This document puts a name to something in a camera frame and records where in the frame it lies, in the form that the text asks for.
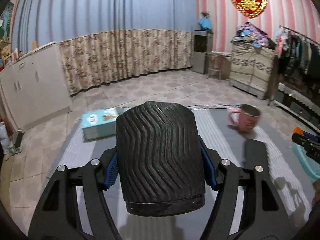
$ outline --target white cabinet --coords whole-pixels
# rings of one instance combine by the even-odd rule
[[[15,127],[28,130],[71,111],[59,45],[49,43],[0,72],[1,96]]]

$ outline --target cardboard box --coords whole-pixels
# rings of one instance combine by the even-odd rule
[[[116,108],[88,112],[82,115],[82,130],[87,140],[116,134]]]

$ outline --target teal basket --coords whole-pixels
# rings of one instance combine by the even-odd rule
[[[320,164],[309,158],[304,148],[298,144],[294,144],[293,153],[299,159],[299,162],[311,181],[320,180]]]

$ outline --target gray mat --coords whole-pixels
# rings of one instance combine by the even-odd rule
[[[240,135],[228,125],[229,110],[235,107],[237,106],[194,106],[190,109],[195,114],[198,133],[207,147],[217,150],[222,158],[228,158],[235,165],[242,166],[246,136]],[[288,142],[266,122],[261,121],[248,138],[266,143],[270,175],[292,224],[298,230],[308,219],[311,211],[310,203],[314,196],[308,176],[292,153]],[[105,149],[113,148],[115,145],[115,136],[84,142],[79,122],[63,144],[48,176],[50,177],[60,164],[68,168],[83,166],[91,159],[99,158]],[[150,218],[134,216],[126,211],[119,176],[115,185],[105,192],[110,213],[123,240],[199,239],[209,219],[216,195],[216,192],[206,185],[205,206],[199,210],[172,217]],[[238,231],[243,195],[243,189],[239,187],[230,234]],[[77,197],[84,232],[92,234],[82,187],[77,187]]]

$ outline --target blue gripper pad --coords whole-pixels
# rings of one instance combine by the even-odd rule
[[[204,168],[204,178],[207,185],[209,185],[213,190],[217,185],[216,177],[215,177],[215,169],[208,157],[207,152],[204,150],[202,145],[201,147],[201,155],[203,160],[203,168]]]
[[[311,141],[314,141],[314,142],[317,142],[317,143],[320,141],[319,137],[314,135],[314,134],[311,134],[311,133],[308,133],[308,132],[305,132],[305,131],[302,131],[302,133],[303,133],[304,137],[309,138]]]
[[[118,155],[115,153],[106,169],[106,179],[103,183],[106,189],[109,189],[116,182],[118,173]]]

